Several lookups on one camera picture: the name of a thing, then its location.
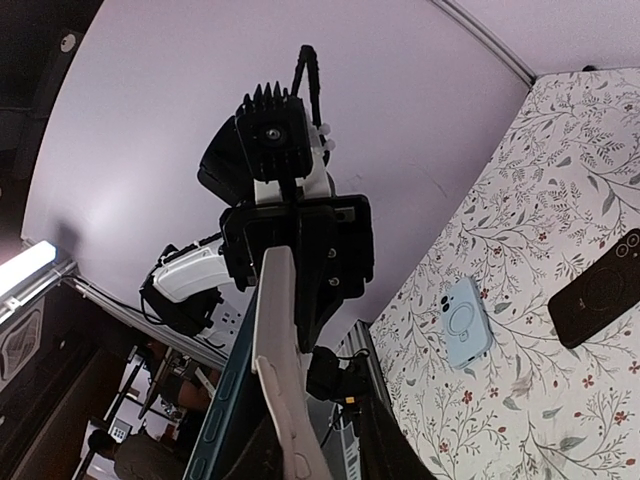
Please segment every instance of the lavender wall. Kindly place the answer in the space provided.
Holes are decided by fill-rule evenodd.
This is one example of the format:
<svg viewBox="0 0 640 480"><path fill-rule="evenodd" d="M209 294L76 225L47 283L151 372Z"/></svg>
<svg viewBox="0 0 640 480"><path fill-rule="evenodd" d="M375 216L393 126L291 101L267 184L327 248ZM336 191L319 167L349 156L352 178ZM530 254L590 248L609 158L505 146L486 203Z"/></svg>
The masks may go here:
<svg viewBox="0 0 640 480"><path fill-rule="evenodd" d="M640 65L633 0L458 0L538 75Z"/></svg>
<svg viewBox="0 0 640 480"><path fill-rule="evenodd" d="M167 243L217 230L223 204L200 157L243 94L289 83L301 44L318 51L340 193L373 206L376 277L326 329L337 343L373 320L489 160L525 86L422 0L106 0L55 105L23 236L71 250L120 299Z"/></svg>

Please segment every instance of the power strip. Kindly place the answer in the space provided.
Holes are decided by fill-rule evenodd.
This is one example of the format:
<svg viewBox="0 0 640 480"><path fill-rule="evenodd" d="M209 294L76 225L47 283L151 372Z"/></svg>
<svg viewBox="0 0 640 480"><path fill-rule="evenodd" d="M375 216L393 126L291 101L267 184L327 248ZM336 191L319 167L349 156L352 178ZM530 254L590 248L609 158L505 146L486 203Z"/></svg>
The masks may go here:
<svg viewBox="0 0 640 480"><path fill-rule="evenodd" d="M228 301L217 305L211 316L213 326L205 329L200 335L213 345L222 345L222 351L229 355L242 325L242 314Z"/></svg>

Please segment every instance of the phone case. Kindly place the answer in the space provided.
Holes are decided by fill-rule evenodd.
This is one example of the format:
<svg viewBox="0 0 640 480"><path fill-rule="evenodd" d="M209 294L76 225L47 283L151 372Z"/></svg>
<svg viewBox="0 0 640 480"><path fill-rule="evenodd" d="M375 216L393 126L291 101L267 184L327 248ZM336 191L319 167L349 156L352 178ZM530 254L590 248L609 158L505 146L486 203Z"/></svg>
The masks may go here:
<svg viewBox="0 0 640 480"><path fill-rule="evenodd" d="M493 337L472 278L451 287L440 299L440 310L451 367L464 368L489 350Z"/></svg>
<svg viewBox="0 0 640 480"><path fill-rule="evenodd" d="M640 229L636 228L549 300L560 343L577 347L638 303L639 279Z"/></svg>

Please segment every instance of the desk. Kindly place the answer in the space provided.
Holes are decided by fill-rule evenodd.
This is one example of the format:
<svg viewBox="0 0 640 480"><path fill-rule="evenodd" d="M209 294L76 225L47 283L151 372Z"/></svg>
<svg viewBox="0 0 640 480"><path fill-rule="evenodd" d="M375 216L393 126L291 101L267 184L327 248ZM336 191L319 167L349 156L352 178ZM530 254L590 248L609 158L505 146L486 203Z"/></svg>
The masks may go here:
<svg viewBox="0 0 640 480"><path fill-rule="evenodd" d="M439 478L640 477L640 306L573 351L546 307L640 225L639 125L638 69L540 79L372 326L401 429ZM496 341L452 371L438 300L466 275Z"/></svg>

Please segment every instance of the ceiling light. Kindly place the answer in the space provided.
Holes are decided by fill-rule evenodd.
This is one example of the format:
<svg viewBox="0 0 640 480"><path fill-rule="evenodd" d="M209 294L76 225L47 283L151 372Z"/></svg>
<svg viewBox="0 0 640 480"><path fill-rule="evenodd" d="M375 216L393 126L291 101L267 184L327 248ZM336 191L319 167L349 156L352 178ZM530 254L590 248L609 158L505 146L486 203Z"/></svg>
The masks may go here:
<svg viewBox="0 0 640 480"><path fill-rule="evenodd" d="M40 242L0 265L0 297L56 258L56 247Z"/></svg>

